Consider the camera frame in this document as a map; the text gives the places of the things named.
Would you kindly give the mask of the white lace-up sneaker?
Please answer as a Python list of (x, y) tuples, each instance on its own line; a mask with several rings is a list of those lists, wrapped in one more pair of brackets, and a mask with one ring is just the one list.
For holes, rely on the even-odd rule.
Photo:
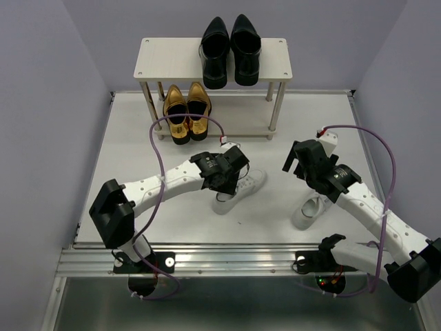
[(218, 192), (212, 202), (212, 210), (218, 215), (225, 215), (244, 198), (258, 192), (266, 183), (267, 173), (264, 170), (253, 169), (240, 179), (233, 194)]

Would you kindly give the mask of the gold loafer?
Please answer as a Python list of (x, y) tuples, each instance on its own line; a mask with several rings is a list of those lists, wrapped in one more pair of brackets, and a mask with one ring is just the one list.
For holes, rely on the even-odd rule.
[(163, 103), (163, 115), (167, 117), (171, 138), (176, 145), (186, 144), (190, 140), (187, 112), (187, 104), (180, 89), (171, 85)]
[(212, 104), (204, 87), (199, 82), (193, 82), (187, 96), (187, 108), (190, 113), (189, 133), (191, 139), (202, 141), (207, 138), (208, 116)]

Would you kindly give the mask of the black patent loafer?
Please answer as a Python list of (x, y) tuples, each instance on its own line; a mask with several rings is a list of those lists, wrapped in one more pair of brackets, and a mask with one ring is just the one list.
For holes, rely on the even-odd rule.
[(203, 83), (207, 89), (217, 90), (226, 86), (229, 51), (229, 35), (225, 22), (220, 17), (215, 17), (206, 28), (198, 50)]

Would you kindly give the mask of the black loafer with tag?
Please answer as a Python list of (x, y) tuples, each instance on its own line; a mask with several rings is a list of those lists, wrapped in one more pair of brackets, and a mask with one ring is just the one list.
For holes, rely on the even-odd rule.
[(240, 86), (257, 84), (260, 72), (261, 37), (244, 14), (237, 16), (230, 36), (234, 54), (234, 78)]

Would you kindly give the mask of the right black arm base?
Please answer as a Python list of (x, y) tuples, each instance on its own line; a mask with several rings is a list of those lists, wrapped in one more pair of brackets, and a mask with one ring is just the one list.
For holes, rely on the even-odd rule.
[(333, 234), (325, 237), (316, 250), (297, 251), (291, 269), (300, 275), (318, 273), (315, 279), (319, 290), (325, 294), (345, 297), (342, 294), (346, 286), (345, 272), (355, 272), (356, 269), (337, 263), (331, 253), (336, 244), (345, 239), (341, 234)]

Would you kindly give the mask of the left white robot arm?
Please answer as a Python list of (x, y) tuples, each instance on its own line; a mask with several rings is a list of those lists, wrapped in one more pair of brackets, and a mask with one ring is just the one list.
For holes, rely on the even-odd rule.
[(120, 184), (106, 181), (93, 200), (89, 215), (105, 247), (121, 250), (139, 272), (153, 265), (152, 249), (147, 239), (135, 230), (135, 218), (161, 202), (198, 190), (235, 193), (240, 171), (249, 159), (238, 146), (223, 153), (198, 153), (182, 164), (156, 176)]

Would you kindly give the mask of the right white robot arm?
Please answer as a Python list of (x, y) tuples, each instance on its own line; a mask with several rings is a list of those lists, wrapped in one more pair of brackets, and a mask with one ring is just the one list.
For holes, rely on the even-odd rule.
[(419, 301), (440, 282), (440, 240), (431, 240), (407, 225), (362, 182), (321, 140), (295, 141), (283, 166), (317, 193), (348, 212), (378, 240), (377, 248), (350, 241), (342, 234), (324, 238), (316, 250), (296, 253), (300, 274), (333, 272), (338, 267), (378, 275), (403, 300)]

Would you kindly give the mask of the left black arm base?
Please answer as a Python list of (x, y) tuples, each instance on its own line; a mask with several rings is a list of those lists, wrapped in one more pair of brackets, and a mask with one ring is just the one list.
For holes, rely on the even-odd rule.
[(112, 251), (114, 274), (127, 275), (127, 286), (131, 297), (144, 301), (165, 299), (172, 296), (179, 283), (166, 274), (175, 269), (176, 254), (171, 251), (153, 252), (144, 261), (133, 262), (124, 252)]

